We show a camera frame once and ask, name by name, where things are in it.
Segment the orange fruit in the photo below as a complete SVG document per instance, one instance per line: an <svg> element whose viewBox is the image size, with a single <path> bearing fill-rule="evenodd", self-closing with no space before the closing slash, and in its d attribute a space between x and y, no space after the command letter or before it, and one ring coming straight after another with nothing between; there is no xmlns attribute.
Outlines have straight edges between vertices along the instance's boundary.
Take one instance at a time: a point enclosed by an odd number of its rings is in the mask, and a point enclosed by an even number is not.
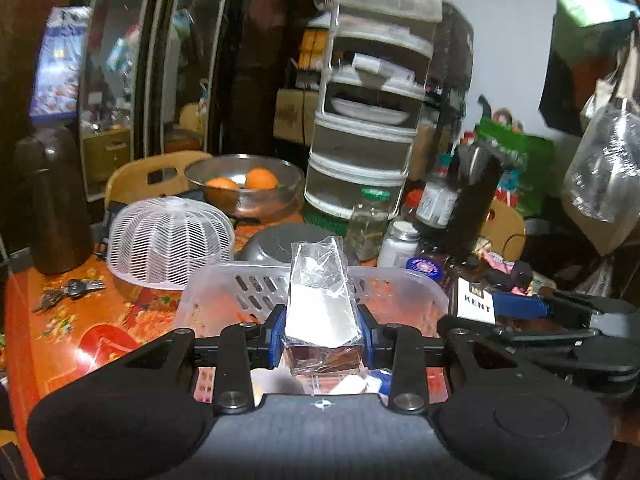
<svg viewBox="0 0 640 480"><path fill-rule="evenodd" d="M238 190L239 185L226 177L211 178L205 182L208 188L221 188L222 190Z"/></svg>
<svg viewBox="0 0 640 480"><path fill-rule="evenodd" d="M278 185L278 178L266 168L253 168L245 176L244 186L248 190L272 190Z"/></svg>

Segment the dark brown covered bundle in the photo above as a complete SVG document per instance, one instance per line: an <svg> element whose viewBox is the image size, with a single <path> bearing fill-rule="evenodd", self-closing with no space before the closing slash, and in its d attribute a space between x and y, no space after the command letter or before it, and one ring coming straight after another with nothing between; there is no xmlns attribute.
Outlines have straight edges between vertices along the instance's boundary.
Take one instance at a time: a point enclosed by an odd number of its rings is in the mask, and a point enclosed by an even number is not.
<svg viewBox="0 0 640 480"><path fill-rule="evenodd" d="M473 26L454 4L444 0L428 70L428 86L432 90L448 90L450 105L458 112L463 110L471 87L473 60Z"/></svg>

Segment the bunch of keys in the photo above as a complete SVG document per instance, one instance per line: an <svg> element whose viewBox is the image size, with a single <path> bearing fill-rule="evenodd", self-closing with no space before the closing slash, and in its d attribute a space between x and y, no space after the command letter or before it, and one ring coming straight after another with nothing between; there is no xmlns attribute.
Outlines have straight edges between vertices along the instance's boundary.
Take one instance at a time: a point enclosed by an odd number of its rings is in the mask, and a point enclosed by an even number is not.
<svg viewBox="0 0 640 480"><path fill-rule="evenodd" d="M40 296L38 304L32 312L44 312L52 309L63 299L78 300L89 292L96 292L105 288L102 280L69 280L65 285L57 288L48 288Z"/></svg>

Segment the grey pot lid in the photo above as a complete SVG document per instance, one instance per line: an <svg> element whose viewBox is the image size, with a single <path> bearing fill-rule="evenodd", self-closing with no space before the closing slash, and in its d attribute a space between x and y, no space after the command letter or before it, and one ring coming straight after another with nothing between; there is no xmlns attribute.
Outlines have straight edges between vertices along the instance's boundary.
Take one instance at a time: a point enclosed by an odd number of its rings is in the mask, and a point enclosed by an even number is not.
<svg viewBox="0 0 640 480"><path fill-rule="evenodd" d="M236 261L262 264L289 264L292 259L292 245L297 243L317 243L328 236L329 230L306 223L280 223L266 226L252 235L236 254Z"/></svg>

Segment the white lid jar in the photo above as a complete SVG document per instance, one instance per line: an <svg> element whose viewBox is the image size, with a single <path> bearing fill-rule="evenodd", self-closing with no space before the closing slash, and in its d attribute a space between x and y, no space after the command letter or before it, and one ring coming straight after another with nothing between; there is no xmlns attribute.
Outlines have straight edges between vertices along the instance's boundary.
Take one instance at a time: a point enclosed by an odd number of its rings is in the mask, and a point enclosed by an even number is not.
<svg viewBox="0 0 640 480"><path fill-rule="evenodd" d="M407 220L395 219L387 228L378 261L379 268L401 268L418 250L420 232Z"/></svg>

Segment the blue hanging calendar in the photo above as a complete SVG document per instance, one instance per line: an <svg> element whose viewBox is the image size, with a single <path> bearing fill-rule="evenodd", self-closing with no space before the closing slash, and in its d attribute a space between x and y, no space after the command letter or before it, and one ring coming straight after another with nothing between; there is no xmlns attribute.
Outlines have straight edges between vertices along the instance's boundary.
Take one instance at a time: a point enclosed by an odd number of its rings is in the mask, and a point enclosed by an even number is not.
<svg viewBox="0 0 640 480"><path fill-rule="evenodd" d="M51 10L41 41L29 107L29 118L34 125L75 116L91 14L90 6Z"/></svg>

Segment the black bag with funnel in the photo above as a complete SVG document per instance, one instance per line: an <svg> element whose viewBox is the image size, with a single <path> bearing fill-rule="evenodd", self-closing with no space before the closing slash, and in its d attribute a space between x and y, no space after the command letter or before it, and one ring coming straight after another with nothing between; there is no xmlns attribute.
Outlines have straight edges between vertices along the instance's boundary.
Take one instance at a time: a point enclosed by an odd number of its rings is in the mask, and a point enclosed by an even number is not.
<svg viewBox="0 0 640 480"><path fill-rule="evenodd" d="M472 252L498 183L514 167L511 157L486 139L457 146L447 176L457 193L446 229L449 255L463 258Z"/></svg>

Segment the brown thermos flask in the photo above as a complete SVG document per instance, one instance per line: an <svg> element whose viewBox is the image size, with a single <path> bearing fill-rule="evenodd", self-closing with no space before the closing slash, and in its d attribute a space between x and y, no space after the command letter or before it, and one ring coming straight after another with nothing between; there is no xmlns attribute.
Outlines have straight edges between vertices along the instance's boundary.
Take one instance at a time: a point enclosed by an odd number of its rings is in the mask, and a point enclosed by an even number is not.
<svg viewBox="0 0 640 480"><path fill-rule="evenodd" d="M43 128L17 143L16 161L30 200L29 247L42 274L58 275L93 252L91 221L73 133Z"/></svg>

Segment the green shopping bag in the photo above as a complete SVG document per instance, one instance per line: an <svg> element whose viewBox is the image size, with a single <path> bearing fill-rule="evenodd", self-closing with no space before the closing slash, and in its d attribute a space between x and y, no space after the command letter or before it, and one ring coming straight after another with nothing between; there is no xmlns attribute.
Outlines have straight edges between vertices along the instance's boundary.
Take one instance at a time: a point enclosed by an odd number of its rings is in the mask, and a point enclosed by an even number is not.
<svg viewBox="0 0 640 480"><path fill-rule="evenodd" d="M510 110L494 110L484 94L477 103L482 114L475 127L476 137L499 151L503 159L497 197L524 218L539 216L553 177L553 142L526 133Z"/></svg>

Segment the black white Kent box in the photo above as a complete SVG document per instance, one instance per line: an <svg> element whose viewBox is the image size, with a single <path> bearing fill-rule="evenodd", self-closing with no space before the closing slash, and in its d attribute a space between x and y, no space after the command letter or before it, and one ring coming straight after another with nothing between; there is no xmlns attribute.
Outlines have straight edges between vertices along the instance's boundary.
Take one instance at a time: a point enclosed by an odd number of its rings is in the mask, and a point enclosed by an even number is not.
<svg viewBox="0 0 640 480"><path fill-rule="evenodd" d="M457 278L450 298L450 313L481 323L495 324L496 312L490 292L465 278Z"/></svg>

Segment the white mesh food cover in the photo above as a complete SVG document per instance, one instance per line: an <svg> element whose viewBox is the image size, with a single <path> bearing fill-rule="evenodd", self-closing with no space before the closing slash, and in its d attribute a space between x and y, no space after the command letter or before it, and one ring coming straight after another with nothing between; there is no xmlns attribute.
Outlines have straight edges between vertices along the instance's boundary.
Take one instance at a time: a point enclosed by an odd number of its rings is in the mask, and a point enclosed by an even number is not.
<svg viewBox="0 0 640 480"><path fill-rule="evenodd" d="M177 196L138 200L119 211L106 263L131 285L183 290L204 266L232 259L234 229L216 207Z"/></svg>

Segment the orange fruit right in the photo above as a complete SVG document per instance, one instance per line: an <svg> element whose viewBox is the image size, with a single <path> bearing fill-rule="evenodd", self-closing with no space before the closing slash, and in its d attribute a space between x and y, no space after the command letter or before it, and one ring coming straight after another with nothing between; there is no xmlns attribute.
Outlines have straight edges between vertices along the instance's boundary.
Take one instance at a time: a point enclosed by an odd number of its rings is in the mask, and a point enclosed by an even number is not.
<svg viewBox="0 0 640 480"><path fill-rule="evenodd" d="M253 168L245 176L244 186L248 190L272 190L278 185L278 178L266 168Z"/></svg>

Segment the hanging clear plastic bag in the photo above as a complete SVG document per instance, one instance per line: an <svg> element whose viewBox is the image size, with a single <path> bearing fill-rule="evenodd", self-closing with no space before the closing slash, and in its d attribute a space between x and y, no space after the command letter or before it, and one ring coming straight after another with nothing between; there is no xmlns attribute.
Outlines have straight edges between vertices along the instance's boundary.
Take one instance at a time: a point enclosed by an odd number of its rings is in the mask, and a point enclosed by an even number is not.
<svg viewBox="0 0 640 480"><path fill-rule="evenodd" d="M593 116L563 181L572 206L593 220L639 215L639 116L614 101Z"/></svg>

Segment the metal bowl with oranges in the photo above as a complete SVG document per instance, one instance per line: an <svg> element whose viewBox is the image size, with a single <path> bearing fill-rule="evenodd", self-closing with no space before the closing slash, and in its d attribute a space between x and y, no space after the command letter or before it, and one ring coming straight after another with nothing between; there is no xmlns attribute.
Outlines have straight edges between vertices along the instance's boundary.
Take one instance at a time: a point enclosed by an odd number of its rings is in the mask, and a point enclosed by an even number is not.
<svg viewBox="0 0 640 480"><path fill-rule="evenodd" d="M250 177L271 174L273 188L251 188ZM184 176L207 203L235 219L276 218L291 209L304 184L303 171L282 159L247 154L220 155L187 166Z"/></svg>

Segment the tiered mesh food cabinet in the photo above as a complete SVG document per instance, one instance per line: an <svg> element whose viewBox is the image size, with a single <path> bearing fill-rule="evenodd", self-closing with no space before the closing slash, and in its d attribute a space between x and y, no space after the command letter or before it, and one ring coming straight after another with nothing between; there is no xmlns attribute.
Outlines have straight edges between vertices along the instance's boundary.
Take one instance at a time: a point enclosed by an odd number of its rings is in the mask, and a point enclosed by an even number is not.
<svg viewBox="0 0 640 480"><path fill-rule="evenodd" d="M365 188L396 211L434 56L442 0L324 0L328 40L304 196L348 219Z"/></svg>

